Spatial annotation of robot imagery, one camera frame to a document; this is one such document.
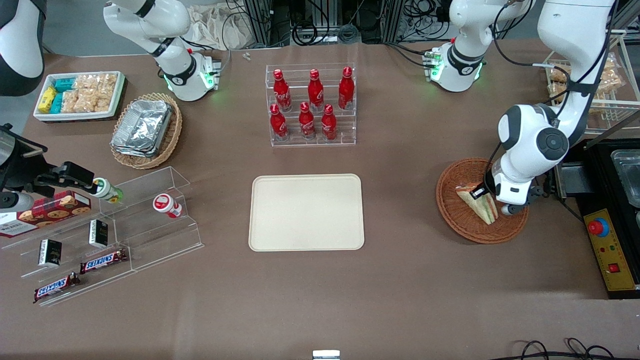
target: red cookie box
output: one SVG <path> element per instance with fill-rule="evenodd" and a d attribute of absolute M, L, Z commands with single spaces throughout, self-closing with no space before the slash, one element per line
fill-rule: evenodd
<path fill-rule="evenodd" d="M 0 236 L 13 238 L 66 218 L 91 211 L 91 200 L 72 190 L 38 199 L 31 210 L 0 215 Z"/>

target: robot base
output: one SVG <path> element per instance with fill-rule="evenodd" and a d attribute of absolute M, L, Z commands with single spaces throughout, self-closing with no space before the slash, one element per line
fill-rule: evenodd
<path fill-rule="evenodd" d="M 460 75 L 448 59 L 447 53 L 451 46 L 452 43 L 448 42 L 441 47 L 434 47 L 422 56 L 422 63 L 425 66 L 424 75 L 427 81 L 438 83 L 445 90 L 462 92 L 470 88 L 471 84 L 478 79 L 482 63 L 475 70 L 469 67 L 467 75 Z"/>
<path fill-rule="evenodd" d="M 196 101 L 207 92 L 217 90 L 220 82 L 220 62 L 213 62 L 210 57 L 198 53 L 191 55 L 196 60 L 196 70 L 184 85 L 172 84 L 164 77 L 169 90 L 182 101 Z"/>

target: wicker basket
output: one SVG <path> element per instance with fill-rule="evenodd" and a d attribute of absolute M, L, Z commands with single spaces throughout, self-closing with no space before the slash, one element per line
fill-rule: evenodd
<path fill-rule="evenodd" d="M 513 216 L 500 214 L 493 224 L 487 225 L 456 193 L 457 186 L 483 180 L 486 162 L 483 158 L 466 158 L 449 165 L 436 185 L 436 201 L 442 217 L 458 234 L 477 243 L 504 243 L 524 228 L 529 208 Z M 504 204 L 495 205 L 500 209 Z"/>
<path fill-rule="evenodd" d="M 158 152 L 158 155 L 154 156 L 153 158 L 143 158 L 140 156 L 120 154 L 119 152 L 115 151 L 114 148 L 111 148 L 113 156 L 116 158 L 116 160 L 118 160 L 119 163 L 127 165 L 128 167 L 144 170 L 148 168 L 154 168 L 164 163 L 169 158 L 169 156 L 171 156 L 171 153 L 175 149 L 175 146 L 178 144 L 178 138 L 180 137 L 180 131 L 182 130 L 182 114 L 180 114 L 180 109 L 178 108 L 178 104 L 175 103 L 175 100 L 165 94 L 153 93 L 142 95 L 134 101 L 137 100 L 162 100 L 164 102 L 167 102 L 168 104 L 171 104 L 173 108 L 171 117 L 169 118 L 170 123 L 166 128 L 166 132 L 164 133 L 164 138 L 162 140 L 162 143 L 160 144 L 160 151 Z M 118 131 L 118 126 L 120 126 L 122 118 L 124 117 L 124 114 L 127 113 L 127 110 L 129 109 L 131 104 L 133 104 L 133 101 L 130 102 L 129 105 L 127 105 L 127 107 L 120 114 L 120 117 L 118 117 L 118 122 L 116 123 L 115 129 L 113 130 L 114 134 L 116 133 L 116 131 Z"/>

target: table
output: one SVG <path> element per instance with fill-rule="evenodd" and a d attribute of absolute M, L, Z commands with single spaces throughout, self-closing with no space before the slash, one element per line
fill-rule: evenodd
<path fill-rule="evenodd" d="M 538 40 L 503 42 L 521 61 L 548 53 Z M 503 112 L 547 97 L 540 69 L 492 47 L 476 84 L 452 94 L 383 45 L 250 52 L 251 61 L 233 53 L 219 91 L 179 103 L 184 128 L 165 163 L 192 182 L 189 212 L 205 247 L 50 308 L 31 304 L 18 257 L 0 253 L 3 359 L 309 359 L 324 348 L 343 359 L 488 359 L 519 352 L 519 340 L 566 350 L 569 336 L 638 357 L 640 304 L 605 300 L 584 225 L 560 203 L 539 200 L 522 234 L 500 245 L 464 240 L 438 212 L 441 171 L 489 156 Z M 357 64 L 358 144 L 271 148 L 265 66 L 340 61 Z M 167 92 L 151 56 L 47 57 L 47 73 L 93 70 L 126 74 L 125 104 Z M 120 183 L 146 172 L 113 159 L 113 124 L 30 119 L 24 136 L 49 147 L 50 163 L 75 161 Z M 257 176 L 331 173 L 362 180 L 362 249 L 249 249 Z M 311 224 L 322 231 L 321 219 Z"/>

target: coca-cola bottle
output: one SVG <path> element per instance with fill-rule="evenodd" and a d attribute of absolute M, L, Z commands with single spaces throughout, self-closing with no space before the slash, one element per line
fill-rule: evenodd
<path fill-rule="evenodd" d="M 275 84 L 273 84 L 276 102 L 282 111 L 291 111 L 291 92 L 289 91 L 289 84 L 284 80 L 282 70 L 275 69 L 273 71 L 273 78 L 276 81 Z"/>
<path fill-rule="evenodd" d="M 348 66 L 344 67 L 342 80 L 340 80 L 340 86 L 338 86 L 338 107 L 343 110 L 353 110 L 353 92 L 356 85 L 353 83 L 352 75 L 353 69 Z"/>
<path fill-rule="evenodd" d="M 316 137 L 316 129 L 314 128 L 314 115 L 309 112 L 309 103 L 303 101 L 300 104 L 300 129 L 302 130 L 302 137 L 306 140 L 313 140 Z"/>
<path fill-rule="evenodd" d="M 311 103 L 311 111 L 319 113 L 324 105 L 324 86 L 320 82 L 320 73 L 317 69 L 311 69 L 309 72 L 309 102 Z"/>
<path fill-rule="evenodd" d="M 289 130 L 287 129 L 287 123 L 284 119 L 284 115 L 280 113 L 278 105 L 271 105 L 271 128 L 276 141 L 283 142 L 289 139 Z"/>
<path fill-rule="evenodd" d="M 324 106 L 324 115 L 322 116 L 322 134 L 324 140 L 332 142 L 338 135 L 337 120 L 333 114 L 333 106 L 327 104 Z"/>

